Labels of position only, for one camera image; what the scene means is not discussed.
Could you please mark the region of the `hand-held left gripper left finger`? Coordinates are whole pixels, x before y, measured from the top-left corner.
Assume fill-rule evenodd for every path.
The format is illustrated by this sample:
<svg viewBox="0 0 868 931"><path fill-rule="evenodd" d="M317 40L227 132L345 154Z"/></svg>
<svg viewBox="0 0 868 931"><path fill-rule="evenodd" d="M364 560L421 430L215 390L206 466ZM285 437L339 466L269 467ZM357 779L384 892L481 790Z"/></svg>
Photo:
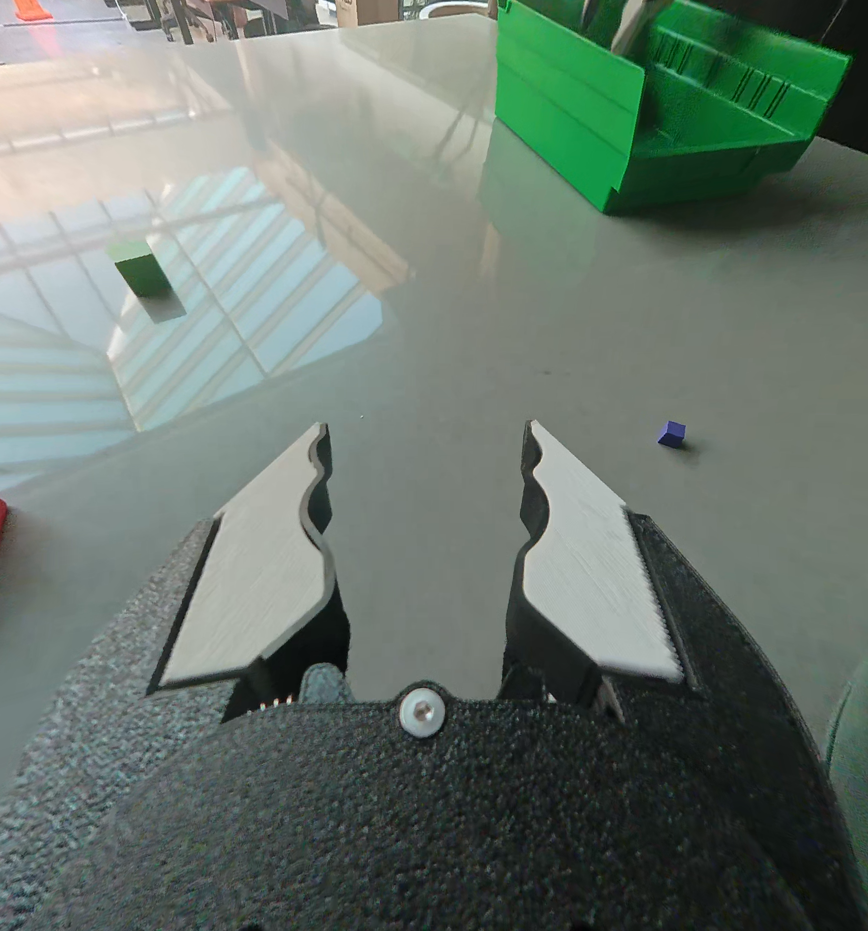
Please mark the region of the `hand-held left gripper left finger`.
<svg viewBox="0 0 868 931"><path fill-rule="evenodd" d="M352 702L350 624L324 537L332 473L330 430L316 423L216 512L148 694L234 681L225 722Z"/></svg>

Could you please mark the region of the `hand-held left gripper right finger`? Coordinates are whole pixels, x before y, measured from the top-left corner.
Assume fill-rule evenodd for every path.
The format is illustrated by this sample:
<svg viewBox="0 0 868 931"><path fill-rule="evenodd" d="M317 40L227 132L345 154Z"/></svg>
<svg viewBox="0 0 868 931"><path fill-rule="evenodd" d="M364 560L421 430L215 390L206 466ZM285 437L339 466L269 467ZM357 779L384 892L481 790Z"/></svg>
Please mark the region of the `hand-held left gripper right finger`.
<svg viewBox="0 0 868 931"><path fill-rule="evenodd" d="M537 420L524 427L503 696L620 712L618 682L699 695L627 504Z"/></svg>

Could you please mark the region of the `green plastic bin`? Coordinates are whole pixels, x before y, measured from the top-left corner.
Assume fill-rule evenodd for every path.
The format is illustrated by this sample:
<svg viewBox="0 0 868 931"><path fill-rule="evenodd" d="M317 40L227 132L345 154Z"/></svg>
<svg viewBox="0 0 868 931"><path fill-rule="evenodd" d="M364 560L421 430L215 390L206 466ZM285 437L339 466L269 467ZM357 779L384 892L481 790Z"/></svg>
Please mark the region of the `green plastic bin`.
<svg viewBox="0 0 868 931"><path fill-rule="evenodd" d="M726 198L791 170L846 54L699 2L664 2L629 58L625 2L498 2L496 116L603 214Z"/></svg>

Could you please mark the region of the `green wooden cube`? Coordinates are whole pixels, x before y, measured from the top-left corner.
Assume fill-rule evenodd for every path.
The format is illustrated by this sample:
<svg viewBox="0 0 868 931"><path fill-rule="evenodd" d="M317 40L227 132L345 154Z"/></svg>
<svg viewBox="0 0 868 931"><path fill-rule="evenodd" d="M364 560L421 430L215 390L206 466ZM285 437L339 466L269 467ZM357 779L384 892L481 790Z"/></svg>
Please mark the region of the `green wooden cube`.
<svg viewBox="0 0 868 931"><path fill-rule="evenodd" d="M114 240L105 252L136 296L156 298L172 292L172 283L146 239Z"/></svg>

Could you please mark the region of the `small cardboard box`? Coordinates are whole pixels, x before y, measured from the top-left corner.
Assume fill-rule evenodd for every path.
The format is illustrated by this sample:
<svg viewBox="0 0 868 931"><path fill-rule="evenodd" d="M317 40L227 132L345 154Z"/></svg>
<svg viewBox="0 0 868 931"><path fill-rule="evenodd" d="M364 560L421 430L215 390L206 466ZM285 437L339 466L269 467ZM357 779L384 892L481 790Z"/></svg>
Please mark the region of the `small cardboard box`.
<svg viewBox="0 0 868 931"><path fill-rule="evenodd" d="M336 1L338 28L355 28L402 20L402 1Z"/></svg>

